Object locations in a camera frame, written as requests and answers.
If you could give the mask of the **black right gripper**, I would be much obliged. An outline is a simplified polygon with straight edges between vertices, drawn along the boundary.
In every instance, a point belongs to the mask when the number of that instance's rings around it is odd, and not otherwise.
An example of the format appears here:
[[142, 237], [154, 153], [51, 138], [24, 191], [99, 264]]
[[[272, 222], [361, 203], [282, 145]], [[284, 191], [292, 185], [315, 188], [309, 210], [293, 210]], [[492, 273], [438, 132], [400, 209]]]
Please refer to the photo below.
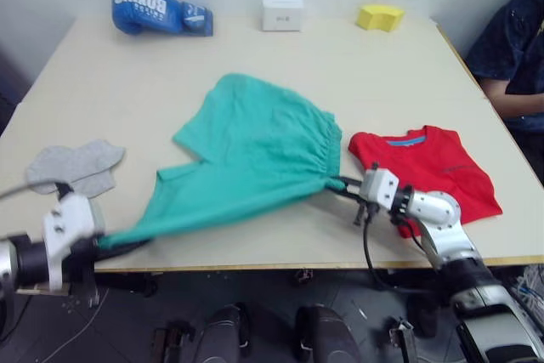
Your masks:
[[343, 183], [342, 187], [330, 185], [326, 188], [337, 196], [357, 202], [358, 210], [354, 218], [354, 224], [356, 226], [363, 226], [364, 224], [370, 223], [379, 213], [381, 208], [378, 194], [372, 193], [361, 196], [349, 189], [349, 186], [359, 189], [362, 184], [361, 180], [346, 176], [338, 176], [337, 179]]

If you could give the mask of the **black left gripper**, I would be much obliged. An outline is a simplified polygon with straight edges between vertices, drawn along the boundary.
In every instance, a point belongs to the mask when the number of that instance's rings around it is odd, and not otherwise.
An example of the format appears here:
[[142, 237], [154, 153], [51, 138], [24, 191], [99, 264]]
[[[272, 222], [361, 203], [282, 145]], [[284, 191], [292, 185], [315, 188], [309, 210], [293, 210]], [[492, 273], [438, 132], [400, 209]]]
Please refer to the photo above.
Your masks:
[[62, 262], [63, 280], [79, 285], [88, 298], [98, 298], [99, 289], [94, 273], [95, 262], [127, 255], [149, 243], [151, 240], [98, 249], [98, 239], [95, 237], [78, 240], [71, 246], [70, 254]]

